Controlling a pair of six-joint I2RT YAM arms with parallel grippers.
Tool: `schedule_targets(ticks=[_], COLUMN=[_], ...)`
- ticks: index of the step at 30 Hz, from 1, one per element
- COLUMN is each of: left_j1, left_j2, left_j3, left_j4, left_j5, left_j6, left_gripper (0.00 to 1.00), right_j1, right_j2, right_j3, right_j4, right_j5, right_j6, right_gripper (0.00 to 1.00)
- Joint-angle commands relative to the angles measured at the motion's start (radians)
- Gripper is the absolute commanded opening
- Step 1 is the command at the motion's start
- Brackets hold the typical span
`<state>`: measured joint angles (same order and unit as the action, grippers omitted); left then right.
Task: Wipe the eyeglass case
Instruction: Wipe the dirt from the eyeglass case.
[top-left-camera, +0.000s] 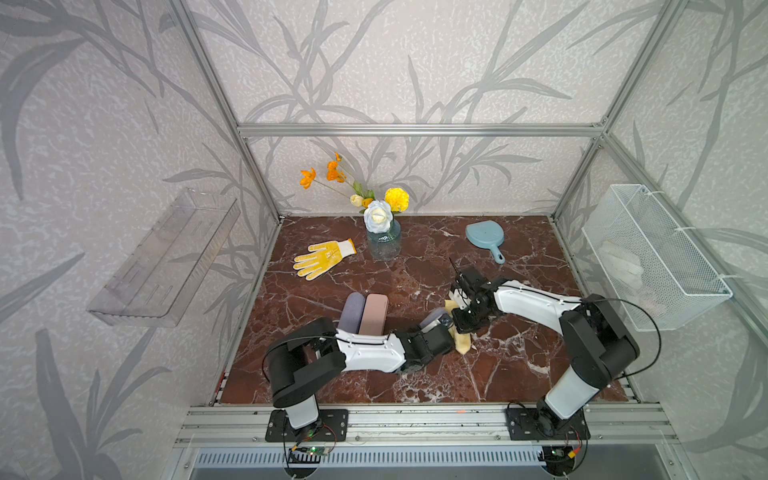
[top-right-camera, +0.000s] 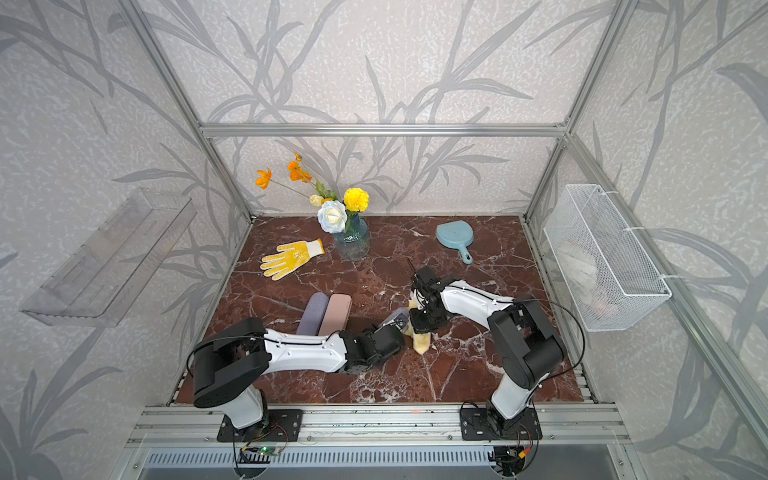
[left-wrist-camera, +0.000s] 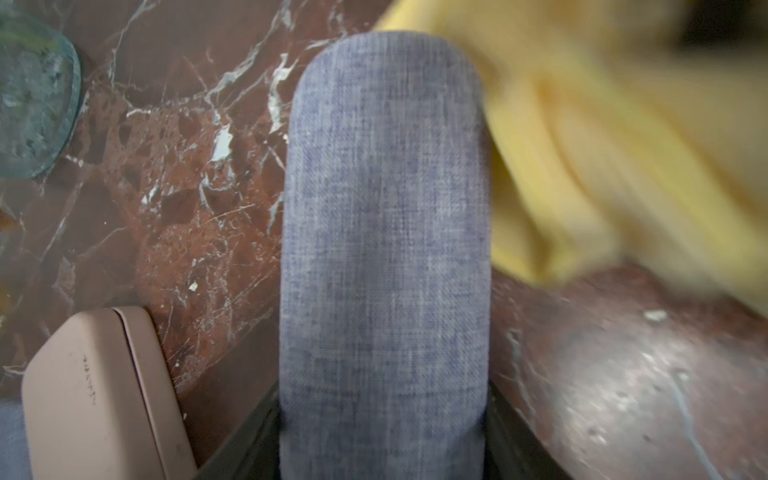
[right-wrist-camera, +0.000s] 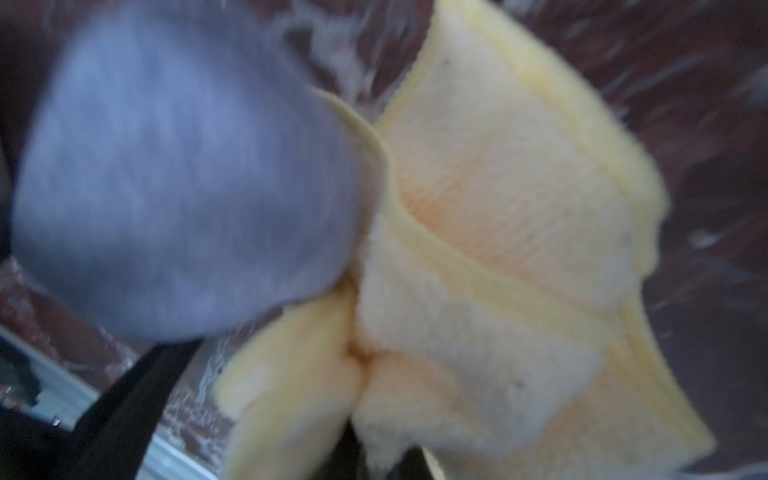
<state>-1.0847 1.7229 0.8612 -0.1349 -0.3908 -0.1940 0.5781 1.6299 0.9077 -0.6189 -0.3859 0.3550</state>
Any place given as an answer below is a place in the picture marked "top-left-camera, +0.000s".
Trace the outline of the lavender eyeglass case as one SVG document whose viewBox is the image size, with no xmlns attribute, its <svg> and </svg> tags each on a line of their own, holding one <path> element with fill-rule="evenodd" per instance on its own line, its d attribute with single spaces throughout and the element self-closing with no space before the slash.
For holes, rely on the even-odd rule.
<svg viewBox="0 0 768 480">
<path fill-rule="evenodd" d="M 365 309 L 366 297 L 358 292 L 352 292 L 346 299 L 338 323 L 338 329 L 357 334 L 359 332 Z"/>
<path fill-rule="evenodd" d="M 419 328 L 421 331 L 429 331 L 431 328 L 434 327 L 434 323 L 438 322 L 440 323 L 442 318 L 447 315 L 448 319 L 451 319 L 449 312 L 444 308 L 435 308 L 433 309 L 427 317 L 419 324 Z"/>
</svg>

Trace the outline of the yellow microfiber cloth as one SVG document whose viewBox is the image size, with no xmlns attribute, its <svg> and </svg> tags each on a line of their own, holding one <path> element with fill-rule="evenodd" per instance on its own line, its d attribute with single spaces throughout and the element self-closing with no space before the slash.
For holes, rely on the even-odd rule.
<svg viewBox="0 0 768 480">
<path fill-rule="evenodd" d="M 458 308 L 458 303 L 453 300 L 445 300 L 444 308 L 448 312 L 449 316 L 453 317 L 453 310 Z M 469 334 L 459 333 L 454 323 L 450 325 L 449 333 L 454 340 L 455 350 L 459 354 L 465 355 L 471 349 L 471 336 Z"/>
</svg>

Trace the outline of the pink eyeglass case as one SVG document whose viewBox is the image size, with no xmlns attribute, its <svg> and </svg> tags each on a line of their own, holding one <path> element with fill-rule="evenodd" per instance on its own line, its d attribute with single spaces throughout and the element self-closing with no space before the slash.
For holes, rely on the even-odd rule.
<svg viewBox="0 0 768 480">
<path fill-rule="evenodd" d="M 369 294 L 366 297 L 361 323 L 358 329 L 360 335 L 380 336 L 383 334 L 388 311 L 388 297 L 383 294 Z"/>
</svg>

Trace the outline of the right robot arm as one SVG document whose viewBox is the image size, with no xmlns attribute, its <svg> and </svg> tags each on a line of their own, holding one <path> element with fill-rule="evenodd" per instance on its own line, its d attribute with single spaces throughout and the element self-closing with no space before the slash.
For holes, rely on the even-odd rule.
<svg viewBox="0 0 768 480">
<path fill-rule="evenodd" d="M 560 334 L 569 367 L 539 401 L 538 416 L 551 425 L 570 420 L 639 356 L 640 348 L 610 300 L 556 295 L 516 280 L 489 280 L 469 267 L 457 273 L 449 298 L 460 333 L 473 333 L 516 315 Z"/>
</svg>

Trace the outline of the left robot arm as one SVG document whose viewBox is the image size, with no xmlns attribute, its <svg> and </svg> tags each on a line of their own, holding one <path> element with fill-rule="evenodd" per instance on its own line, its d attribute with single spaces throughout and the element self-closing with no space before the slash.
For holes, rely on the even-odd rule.
<svg viewBox="0 0 768 480">
<path fill-rule="evenodd" d="M 344 372 L 408 374 L 455 348 L 451 316 L 443 309 L 419 325 L 386 335 L 337 328 L 326 317 L 300 327 L 267 348 L 262 373 L 272 405 L 285 412 L 293 430 L 320 421 L 316 393 Z"/>
</svg>

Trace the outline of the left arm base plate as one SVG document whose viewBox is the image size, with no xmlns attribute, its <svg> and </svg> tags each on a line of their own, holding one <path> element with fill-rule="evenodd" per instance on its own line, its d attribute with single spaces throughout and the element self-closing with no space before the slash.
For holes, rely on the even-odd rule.
<svg viewBox="0 0 768 480">
<path fill-rule="evenodd" d="M 320 409 L 318 420 L 300 429 L 291 426 L 285 410 L 273 410 L 267 423 L 268 443 L 317 443 L 345 441 L 349 424 L 347 409 Z"/>
</svg>

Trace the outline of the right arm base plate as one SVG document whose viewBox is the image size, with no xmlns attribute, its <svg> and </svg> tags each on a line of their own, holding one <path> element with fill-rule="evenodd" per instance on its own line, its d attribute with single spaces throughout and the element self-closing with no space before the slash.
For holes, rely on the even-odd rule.
<svg viewBox="0 0 768 480">
<path fill-rule="evenodd" d="M 513 441 L 586 441 L 591 439 L 584 410 L 569 419 L 542 408 L 522 408 L 514 404 L 505 409 L 506 427 Z"/>
</svg>

